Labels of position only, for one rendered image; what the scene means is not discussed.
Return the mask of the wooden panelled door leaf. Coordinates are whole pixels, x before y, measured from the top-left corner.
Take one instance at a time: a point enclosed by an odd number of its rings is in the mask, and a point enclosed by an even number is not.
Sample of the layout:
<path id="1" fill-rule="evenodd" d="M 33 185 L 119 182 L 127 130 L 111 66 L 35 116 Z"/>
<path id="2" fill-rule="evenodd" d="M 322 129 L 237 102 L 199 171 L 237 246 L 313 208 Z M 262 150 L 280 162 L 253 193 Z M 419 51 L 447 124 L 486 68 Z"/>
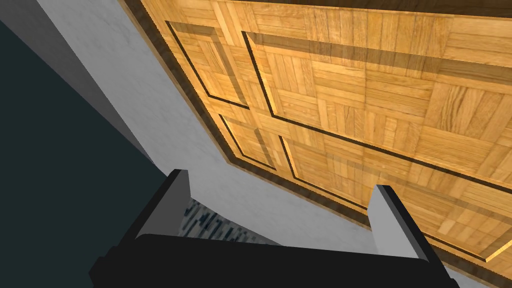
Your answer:
<path id="1" fill-rule="evenodd" d="M 139 0 L 231 163 L 512 282 L 512 0 Z"/>

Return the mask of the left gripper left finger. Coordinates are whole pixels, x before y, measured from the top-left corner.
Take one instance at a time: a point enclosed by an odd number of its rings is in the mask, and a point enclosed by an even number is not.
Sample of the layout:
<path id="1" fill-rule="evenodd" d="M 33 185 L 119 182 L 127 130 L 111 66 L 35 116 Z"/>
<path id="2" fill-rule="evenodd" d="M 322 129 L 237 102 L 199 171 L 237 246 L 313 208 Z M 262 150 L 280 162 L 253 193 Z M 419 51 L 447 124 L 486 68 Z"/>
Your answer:
<path id="1" fill-rule="evenodd" d="M 189 172 L 174 169 L 136 217 L 119 244 L 126 245 L 145 234 L 177 236 L 190 199 Z"/>

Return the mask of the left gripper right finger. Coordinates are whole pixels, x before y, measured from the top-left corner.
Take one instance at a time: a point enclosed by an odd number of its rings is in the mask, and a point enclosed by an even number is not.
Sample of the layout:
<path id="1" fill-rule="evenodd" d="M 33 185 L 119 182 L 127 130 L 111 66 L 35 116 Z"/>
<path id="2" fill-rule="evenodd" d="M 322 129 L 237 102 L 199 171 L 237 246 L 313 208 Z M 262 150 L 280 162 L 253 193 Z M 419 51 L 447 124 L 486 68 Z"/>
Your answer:
<path id="1" fill-rule="evenodd" d="M 391 186 L 377 184 L 373 187 L 367 215 L 381 255 L 440 263 L 432 246 Z"/>

